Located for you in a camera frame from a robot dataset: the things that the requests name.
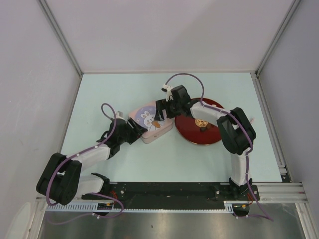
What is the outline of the silver tin lid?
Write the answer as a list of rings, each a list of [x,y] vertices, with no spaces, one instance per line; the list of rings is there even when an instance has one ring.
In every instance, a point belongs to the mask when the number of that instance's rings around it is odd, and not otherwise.
[[[164,121],[156,121],[154,119],[155,112],[156,104],[155,101],[152,101],[130,112],[129,117],[147,129],[149,129],[152,125],[156,128],[160,128],[165,124],[173,124],[172,120],[167,118]]]

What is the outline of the red round plate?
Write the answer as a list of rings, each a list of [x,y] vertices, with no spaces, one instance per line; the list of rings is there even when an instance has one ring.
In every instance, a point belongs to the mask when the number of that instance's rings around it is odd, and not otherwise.
[[[179,134],[191,143],[211,145],[221,140],[218,127],[207,121],[180,115],[175,117],[174,123]],[[206,131],[201,132],[201,127],[205,127]]]

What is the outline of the pink chocolate tin box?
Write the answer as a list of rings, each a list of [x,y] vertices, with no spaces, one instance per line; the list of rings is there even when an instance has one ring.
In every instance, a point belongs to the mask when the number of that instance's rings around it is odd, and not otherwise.
[[[151,143],[159,137],[163,136],[165,133],[169,132],[172,129],[172,124],[162,125],[160,128],[156,128],[152,125],[147,132],[142,135],[142,141],[145,144]]]

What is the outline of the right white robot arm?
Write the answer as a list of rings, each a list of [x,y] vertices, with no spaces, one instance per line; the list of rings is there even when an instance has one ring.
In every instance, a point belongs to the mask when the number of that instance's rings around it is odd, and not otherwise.
[[[205,103],[202,98],[192,100],[183,85],[174,88],[163,85],[161,90],[166,97],[156,101],[155,120],[183,115],[218,127],[222,143],[231,153],[230,195],[236,200],[243,199],[251,190],[248,155],[256,138],[256,132],[244,111],[239,107],[226,111]]]

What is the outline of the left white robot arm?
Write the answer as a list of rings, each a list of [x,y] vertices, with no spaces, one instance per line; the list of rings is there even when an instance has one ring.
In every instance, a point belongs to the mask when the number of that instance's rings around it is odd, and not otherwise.
[[[93,165],[106,161],[120,150],[123,143],[132,144],[148,129],[132,118],[116,118],[110,128],[91,146],[72,156],[53,154],[37,185],[36,191],[47,198],[50,206],[67,205],[75,197],[93,193],[99,199],[109,196],[109,179],[98,173],[83,176],[81,173]]]

